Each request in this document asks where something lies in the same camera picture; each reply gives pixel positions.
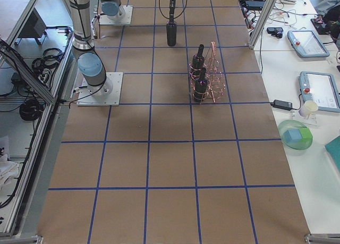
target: dark bottle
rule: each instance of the dark bottle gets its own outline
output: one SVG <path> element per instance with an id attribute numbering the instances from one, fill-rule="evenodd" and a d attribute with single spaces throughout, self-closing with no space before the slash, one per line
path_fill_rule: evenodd
<path id="1" fill-rule="evenodd" d="M 196 102 L 202 102 L 205 96 L 205 92 L 208 87 L 208 80 L 206 79 L 206 68 L 200 70 L 199 78 L 195 81 L 195 89 L 193 92 L 193 99 Z"/>
<path id="2" fill-rule="evenodd" d="M 198 47 L 198 52 L 195 54 L 191 61 L 191 67 L 192 67 L 192 74 L 191 76 L 193 79 L 196 79 L 200 75 L 200 71 L 203 68 L 204 65 L 204 57 L 203 57 L 203 49 L 204 45 L 200 45 Z"/>
<path id="3" fill-rule="evenodd" d="M 177 23 L 168 22 L 166 24 L 166 39 L 168 46 L 175 46 L 177 40 Z"/>

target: table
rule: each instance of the table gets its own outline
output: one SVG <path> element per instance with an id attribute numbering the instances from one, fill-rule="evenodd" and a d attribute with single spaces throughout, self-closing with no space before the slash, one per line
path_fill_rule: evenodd
<path id="1" fill-rule="evenodd" d="M 305 7 L 305 10 L 314 11 L 310 8 L 310 1 L 305 1 L 306 5 L 302 1 L 295 5 L 285 5 L 284 10 L 295 8 L 299 12 Z M 313 29 L 309 19 L 308 16 L 297 16 L 294 26 Z M 280 27 L 280 23 L 277 24 L 270 24 L 270 27 Z M 300 58 L 286 37 L 287 30 L 284 31 L 282 39 L 272 37 L 265 31 L 262 35 L 262 77 L 269 100 L 285 100 L 292 102 L 293 107 L 299 107 L 298 77 L 301 71 L 331 73 L 337 87 L 340 87 L 336 46 L 327 46 L 330 51 L 327 58 Z M 329 36 L 321 37 L 323 42 L 331 41 Z M 260 65 L 259 49 L 260 40 L 254 49 Z M 290 118 L 289 112 L 276 108 L 273 108 L 273 114 L 277 124 Z M 340 135 L 340 114 L 318 111 L 317 121 L 318 126 L 309 126 L 313 134 L 313 144 L 309 149 L 298 151 L 286 146 L 284 149 L 310 232 L 340 233 L 340 173 L 325 150 L 325 144 Z"/>

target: white cup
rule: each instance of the white cup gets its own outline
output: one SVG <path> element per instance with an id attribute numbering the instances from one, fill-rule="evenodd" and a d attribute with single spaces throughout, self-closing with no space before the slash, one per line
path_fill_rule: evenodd
<path id="1" fill-rule="evenodd" d="M 314 101 L 312 100 L 308 100 L 306 101 L 302 107 L 299 110 L 299 114 L 304 117 L 304 118 L 308 118 L 309 115 L 315 111 L 317 111 L 319 108 L 318 104 L 316 104 Z"/>

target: blue tape grid line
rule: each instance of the blue tape grid line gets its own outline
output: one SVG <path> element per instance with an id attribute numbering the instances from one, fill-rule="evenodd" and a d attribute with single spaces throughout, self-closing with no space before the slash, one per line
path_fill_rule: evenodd
<path id="1" fill-rule="evenodd" d="M 185 12 L 183 13 L 184 23 L 186 21 Z M 184 36 L 186 45 L 186 65 L 189 66 L 190 56 L 188 52 L 188 37 L 186 35 L 186 26 L 184 26 Z M 200 205 L 199 205 L 199 193 L 198 193 L 198 182 L 197 182 L 197 164 L 196 164 L 196 149 L 195 149 L 195 137 L 193 131 L 193 111 L 192 111 L 192 98 L 191 98 L 191 85 L 190 76 L 188 75 L 188 89 L 189 89 L 189 103 L 190 103 L 190 123 L 191 123 L 191 141 L 192 141 L 192 155 L 193 155 L 193 169 L 194 169 L 194 179 L 195 179 L 195 198 L 196 198 L 196 215 L 197 215 L 197 230 L 198 230 L 198 241 L 202 244 L 202 232 L 201 232 L 201 218 L 200 218 Z"/>
<path id="2" fill-rule="evenodd" d="M 88 143 L 188 143 L 188 142 L 230 142 L 230 141 L 281 141 L 279 138 L 272 139 L 207 139 L 207 140 L 76 140 L 62 141 L 62 144 L 88 144 Z"/>
<path id="3" fill-rule="evenodd" d="M 214 12 L 214 8 L 213 8 L 213 5 L 212 5 L 213 4 L 212 0 L 210 0 L 210 3 L 211 3 L 211 9 L 212 9 L 212 12 L 213 12 L 212 15 L 213 15 L 213 18 L 214 18 L 214 23 L 216 24 L 215 12 Z M 218 44 L 220 45 L 217 26 L 215 26 L 215 29 L 216 29 L 217 41 L 218 41 Z M 221 62 L 222 62 L 223 72 L 226 73 L 226 66 L 224 64 L 224 58 L 223 58 L 223 53 L 222 53 L 222 49 L 221 48 L 219 48 L 219 52 L 220 52 L 220 55 L 221 55 Z M 226 89 L 227 89 L 229 101 L 232 101 L 231 100 L 231 96 L 230 96 L 230 92 L 229 92 L 229 86 L 228 86 L 227 77 L 226 77 L 226 75 L 224 75 L 224 77 L 225 77 Z M 246 199 L 247 199 L 247 202 L 248 202 L 251 226 L 252 226 L 252 229 L 253 229 L 253 235 L 254 235 L 255 244 L 258 244 L 256 228 L 255 228 L 253 213 L 252 213 L 252 209 L 251 209 L 249 192 L 248 192 L 248 188 L 247 188 L 247 184 L 246 184 L 247 180 L 246 180 L 246 177 L 245 177 L 244 165 L 243 165 L 243 160 L 242 160 L 242 153 L 241 153 L 240 142 L 239 142 L 239 138 L 238 138 L 238 134 L 237 134 L 236 121 L 235 121 L 235 116 L 234 116 L 234 111 L 233 111 L 233 105 L 232 104 L 230 104 L 230 109 L 231 109 L 231 115 L 232 115 L 232 120 L 233 120 L 233 125 L 234 125 L 235 136 L 236 136 L 237 149 L 239 151 L 241 170 L 242 170 L 242 175 L 243 175 L 243 182 L 244 182 L 244 186 L 245 186 L 244 189 L 245 189 Z"/>
<path id="4" fill-rule="evenodd" d="M 156 24 L 156 7 L 154 14 L 154 24 Z M 148 155 L 147 155 L 147 172 L 146 172 L 146 191 L 145 191 L 145 209 L 144 209 L 144 234 L 143 244 L 147 243 L 147 231 L 148 231 L 148 198 L 149 198 L 149 169 L 150 169 L 150 140 L 151 140 L 151 113 L 152 113 L 152 88 L 154 84 L 154 59 L 155 59 L 155 34 L 156 26 L 154 26 L 154 38 L 153 38 L 153 50 L 152 50 L 152 65 L 151 65 L 151 86 L 150 86 L 150 108 L 149 108 L 149 130 L 148 130 Z"/>
<path id="5" fill-rule="evenodd" d="M 226 72 L 225 74 L 258 74 L 261 73 L 260 71 L 254 71 L 254 72 Z M 136 75 L 136 74 L 140 74 L 140 75 L 146 75 L 146 74 L 151 74 L 150 72 L 124 72 L 124 75 Z M 154 72 L 153 74 L 157 74 L 157 75 L 169 75 L 169 74 L 174 74 L 174 75 L 188 75 L 188 73 L 183 73 L 183 72 Z"/>
<path id="6" fill-rule="evenodd" d="M 122 29 L 120 46 L 121 46 L 122 40 L 123 40 L 124 29 L 125 29 L 125 26 Z M 120 48 L 118 49 L 117 58 L 116 58 L 116 66 L 115 66 L 115 71 L 114 72 L 117 71 L 119 55 L 120 55 Z M 101 152 L 101 159 L 100 159 L 100 167 L 99 167 L 99 173 L 98 173 L 95 201 L 93 203 L 93 209 L 92 209 L 92 215 L 91 215 L 91 222 L 90 222 L 90 229 L 89 229 L 87 244 L 91 243 L 92 229 L 93 229 L 93 224 L 94 224 L 94 219 L 95 219 L 95 214 L 96 214 L 96 206 L 97 206 L 98 192 L 99 192 L 99 186 L 100 186 L 100 177 L 101 177 L 101 171 L 103 169 L 103 162 L 104 162 L 104 155 L 105 155 L 105 148 L 106 148 L 106 140 L 107 140 L 108 128 L 109 128 L 109 123 L 110 123 L 110 118 L 111 118 L 111 112 L 112 112 L 112 106 L 109 107 L 109 112 L 108 112 L 108 117 L 107 117 L 107 122 L 106 122 L 106 130 L 105 130 L 103 151 Z"/>
<path id="7" fill-rule="evenodd" d="M 195 47 L 189 47 L 187 45 L 187 36 L 186 36 L 186 28 L 190 27 L 190 26 L 212 26 L 215 27 L 216 29 L 216 35 L 217 35 L 217 40 L 218 40 L 218 44 L 219 43 L 219 36 L 218 36 L 218 30 L 217 27 L 222 27 L 222 26 L 244 26 L 244 24 L 224 24 L 224 25 L 217 25 L 216 24 L 216 19 L 215 19 L 215 14 L 214 14 L 214 8 L 212 5 L 212 0 L 210 0 L 210 5 L 211 6 L 207 6 L 211 7 L 212 9 L 212 14 L 214 17 L 214 25 L 189 25 L 186 26 L 185 25 L 185 13 L 184 13 L 184 30 L 185 30 L 185 44 L 186 46 L 183 47 L 186 49 L 186 55 L 187 55 L 187 62 L 189 64 L 190 61 L 190 55 L 188 53 L 188 49 L 189 48 L 195 48 Z M 106 49 L 106 48 L 117 48 L 118 49 L 118 53 L 117 53 L 117 61 L 116 61 L 116 67 L 115 67 L 115 71 L 117 69 L 118 66 L 118 60 L 119 60 L 119 55 L 120 55 L 120 49 L 121 48 L 152 48 L 152 62 L 154 62 L 154 56 L 155 56 L 155 48 L 162 48 L 162 47 L 156 47 L 155 46 L 155 32 L 156 32 L 156 27 L 158 25 L 156 25 L 156 11 L 157 11 L 157 7 L 154 7 L 155 9 L 155 16 L 154 16 L 154 25 L 153 26 L 139 26 L 139 27 L 153 27 L 154 28 L 154 39 L 153 39 L 153 46 L 152 47 L 123 47 L 122 46 L 122 40 L 123 40 L 123 36 L 124 36 L 124 28 L 122 29 L 122 34 L 121 34 L 121 40 L 120 40 L 120 45 L 118 47 L 98 47 L 97 49 Z M 256 72 L 227 72 L 226 71 L 226 67 L 224 65 L 224 61 L 223 61 L 223 55 L 222 55 L 222 48 L 238 48 L 238 47 L 246 47 L 246 46 L 224 46 L 224 47 L 218 47 L 219 51 L 220 51 L 220 55 L 221 55 L 221 59 L 222 59 L 222 67 L 224 70 L 224 76 L 225 76 L 225 81 L 226 81 L 226 88 L 227 88 L 227 94 L 229 97 L 229 101 L 230 101 L 230 93 L 228 90 L 228 83 L 227 83 L 227 75 L 228 74 L 248 74 L 248 73 L 259 73 L 258 71 Z M 177 189 L 194 189 L 195 190 L 195 196 L 196 196 L 196 208 L 197 208 L 197 222 L 198 222 L 198 234 L 199 234 L 199 242 L 200 244 L 202 244 L 202 236 L 201 236 L 201 225 L 200 225 L 200 209 L 199 209 L 199 189 L 232 189 L 232 188 L 241 188 L 241 189 L 245 189 L 246 192 L 246 198 L 247 198 L 247 202 L 248 202 L 248 207 L 249 207 L 249 213 L 250 213 L 250 218 L 251 218 L 251 224 L 252 224 L 252 228 L 253 228 L 253 234 L 254 234 L 254 239 L 255 239 L 255 243 L 258 244 L 258 240 L 257 240 L 257 234 L 256 234 L 256 228 L 255 228 L 255 224 L 254 224 L 254 220 L 253 220 L 253 215 L 252 215 L 252 210 L 251 210 L 251 202 L 250 202 L 250 197 L 249 197 L 249 193 L 248 193 L 248 189 L 251 188 L 284 188 L 284 187 L 295 187 L 294 184 L 269 184 L 269 185 L 247 185 L 247 181 L 245 178 L 245 171 L 244 171 L 244 166 L 243 166 L 243 161 L 242 161 L 242 153 L 241 153 L 241 149 L 240 149 L 240 142 L 242 141 L 280 141 L 281 139 L 239 139 L 237 136 L 237 129 L 236 129 L 236 124 L 235 124 L 235 117 L 234 117 L 234 113 L 233 113 L 233 105 L 234 104 L 267 104 L 269 102 L 229 102 L 229 103 L 222 103 L 222 104 L 226 104 L 229 105 L 231 108 L 231 113 L 232 113 L 232 120 L 233 120 L 233 125 L 234 125 L 234 131 L 235 131 L 235 135 L 236 135 L 236 139 L 226 139 L 226 140 L 195 140 L 194 138 L 194 128 L 193 128 L 193 111 L 192 111 L 192 107 L 196 106 L 196 104 L 192 103 L 191 101 L 191 96 L 189 99 L 189 103 L 187 104 L 165 104 L 165 103 L 152 103 L 152 83 L 153 83 L 153 75 L 156 74 L 154 73 L 154 65 L 152 64 L 151 67 L 151 73 L 147 73 L 147 74 L 151 74 L 151 91 L 150 91 L 150 103 L 126 103 L 126 104 L 121 104 L 121 105 L 150 105 L 150 109 L 149 109 L 149 130 L 148 130 L 148 140 L 147 141 L 109 141 L 107 140 L 107 135 L 108 135 L 108 128 L 109 128 L 109 121 L 110 121 L 110 117 L 111 117 L 111 112 L 112 112 L 112 107 L 109 108 L 109 114 L 108 114 L 108 119 L 107 119 L 107 123 L 106 123 L 106 131 L 105 131 L 105 138 L 103 141 L 62 141 L 63 144 L 81 144 L 81 143 L 98 143 L 98 144 L 103 144 L 103 149 L 102 149 L 102 155 L 101 155 L 101 161 L 100 161 L 100 168 L 99 168 L 99 173 L 98 173 L 98 180 L 97 180 L 97 186 L 96 187 L 75 187 L 75 188 L 49 188 L 50 191 L 67 191 L 67 190 L 93 190 L 96 191 L 95 194 L 95 200 L 93 203 L 93 209 L 92 209 L 92 215 L 91 215 L 91 222 L 90 222 L 90 228 L 89 228 L 89 234 L 88 234 L 88 241 L 87 243 L 90 244 L 91 243 L 91 235 L 92 235 L 92 229 L 93 229 L 93 224 L 94 224 L 94 219 L 95 219 L 95 213 L 96 213 L 96 205 L 97 205 L 97 199 L 98 199 L 98 192 L 99 190 L 145 190 L 146 191 L 146 198 L 145 198 L 145 212 L 144 212 L 144 236 L 143 236 L 143 244 L 147 243 L 147 214 L 148 214 L 148 190 L 177 190 Z M 188 78 L 188 86 L 189 86 L 189 90 L 191 90 L 190 87 L 190 80 Z M 188 140 L 188 141 L 152 141 L 151 140 L 151 114 L 152 114 L 152 106 L 153 105 L 189 105 L 190 106 L 190 118 L 191 118 L 191 132 L 192 132 L 192 140 Z M 198 185 L 198 180 L 197 180 L 197 168 L 196 168 L 196 154 L 195 154 L 195 143 L 196 142 L 223 142 L 223 141 L 236 141 L 237 143 L 237 148 L 239 151 L 239 157 L 240 157 L 240 163 L 241 163 L 241 169 L 242 169 L 242 175 L 243 175 L 243 182 L 244 185 L 238 185 L 238 186 L 199 186 Z M 147 156 L 147 171 L 146 171 L 146 186 L 145 187 L 100 187 L 100 177 L 101 177 L 101 171 L 103 168 L 103 162 L 104 162 L 104 155 L 105 155 L 105 148 L 106 148 L 106 144 L 107 143 L 119 143 L 119 142 L 145 142 L 148 144 L 148 156 Z M 192 149 L 193 149 L 193 168 L 194 168 L 194 178 L 195 178 L 195 186 L 192 187 L 150 187 L 149 186 L 149 163 L 150 163 L 150 145 L 151 143 L 169 143 L 169 142 L 191 142 L 192 143 Z"/>
<path id="8" fill-rule="evenodd" d="M 177 190 L 177 189 L 234 189 L 234 188 L 285 188 L 295 187 L 294 184 L 258 184 L 238 186 L 193 186 L 193 187 L 58 187 L 49 191 L 82 191 L 82 190 Z"/>

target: white desk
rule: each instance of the white desk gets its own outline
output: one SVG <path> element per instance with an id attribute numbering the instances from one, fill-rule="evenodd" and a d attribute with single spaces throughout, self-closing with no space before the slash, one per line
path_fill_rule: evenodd
<path id="1" fill-rule="evenodd" d="M 293 47 L 291 46 L 291 43 L 287 39 L 287 33 L 289 30 L 315 30 L 312 22 L 310 19 L 314 18 L 313 15 L 310 14 L 317 14 L 313 5 L 309 0 L 297 0 L 297 2 L 293 4 L 284 4 L 284 6 L 280 3 L 276 3 L 276 7 L 279 9 L 283 9 L 284 11 L 289 11 L 289 16 L 287 16 L 287 13 L 282 12 L 282 15 L 275 15 L 275 20 L 277 21 L 285 21 L 289 24 L 284 24 L 281 22 L 273 21 L 268 19 L 267 23 L 265 25 L 265 28 L 263 30 L 262 35 L 262 51 L 293 51 Z M 272 13 L 278 13 L 280 10 L 273 10 Z M 278 39 L 276 37 L 271 36 L 270 34 L 267 34 L 266 29 L 268 27 L 282 27 L 283 28 L 283 37 L 281 39 Z M 323 43 L 332 42 L 332 39 L 329 35 L 319 35 L 321 41 Z M 255 50 L 260 49 L 260 40 L 258 39 Z M 338 48 L 336 47 L 335 43 L 332 43 L 330 45 L 326 45 L 326 48 L 329 51 L 338 51 Z"/>
<path id="2" fill-rule="evenodd" d="M 301 71 L 332 73 L 340 87 L 336 52 L 324 61 L 306 61 L 294 51 L 262 52 L 263 81 L 270 101 L 286 100 L 299 107 Z M 277 124 L 289 119 L 289 112 L 273 108 Z M 317 113 L 320 126 L 309 128 L 313 144 L 303 151 L 284 147 L 302 209 L 312 234 L 340 233 L 340 173 L 328 155 L 325 144 L 340 135 L 340 113 Z"/>

